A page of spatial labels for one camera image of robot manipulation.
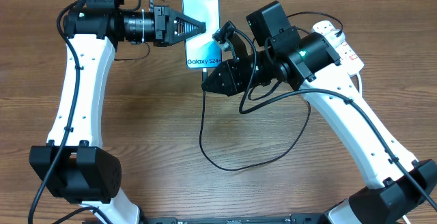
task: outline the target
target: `light blue screen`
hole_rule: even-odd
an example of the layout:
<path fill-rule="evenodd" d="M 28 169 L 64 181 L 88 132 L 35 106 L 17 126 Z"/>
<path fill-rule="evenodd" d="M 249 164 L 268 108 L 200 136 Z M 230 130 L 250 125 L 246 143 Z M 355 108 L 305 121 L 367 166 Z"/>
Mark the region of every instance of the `light blue screen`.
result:
<path fill-rule="evenodd" d="M 188 68 L 214 68 L 221 63 L 221 50 L 212 39 L 220 27 L 219 0 L 182 0 L 184 14 L 206 23 L 206 32 L 186 40 Z"/>

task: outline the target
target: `wooden tabletop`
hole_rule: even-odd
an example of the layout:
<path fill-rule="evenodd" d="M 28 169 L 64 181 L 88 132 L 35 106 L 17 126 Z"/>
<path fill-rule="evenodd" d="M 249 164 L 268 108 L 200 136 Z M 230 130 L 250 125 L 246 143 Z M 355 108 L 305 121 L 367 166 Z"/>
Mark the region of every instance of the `wooden tabletop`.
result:
<path fill-rule="evenodd" d="M 55 20 L 72 1 L 0 0 L 0 223 L 26 223 L 41 183 L 29 165 L 29 150 L 44 145 L 57 113 L 66 48 Z M 222 23 L 231 20 L 251 36 L 245 16 L 271 1 L 221 0 Z M 436 160 L 437 0 L 278 1 L 288 14 L 320 11 L 341 19 L 349 44 L 366 64 L 366 101 L 417 158 Z M 181 10 L 180 0 L 166 4 Z M 310 30 L 324 19 L 302 15 L 291 21 Z M 117 57 L 146 52 L 143 46 L 121 43 Z M 324 212 L 364 187 L 348 151 L 314 110 L 302 138 L 285 158 L 235 173 L 213 167 L 198 145 L 201 73 L 187 70 L 184 59 L 183 43 L 152 48 L 143 61 L 115 62 L 107 82 L 104 149 L 120 159 L 122 188 L 147 216 Z M 261 87 L 255 94 L 266 90 Z M 282 85 L 278 93 L 289 90 Z M 238 113 L 240 99 L 207 97 L 204 148 L 225 167 L 280 155 L 307 115 L 300 97 L 248 115 Z M 35 223 L 51 223 L 76 208 L 45 190 Z M 415 224 L 437 223 L 428 204 L 408 217 Z M 88 218 L 91 214 L 80 214 L 71 223 Z"/>

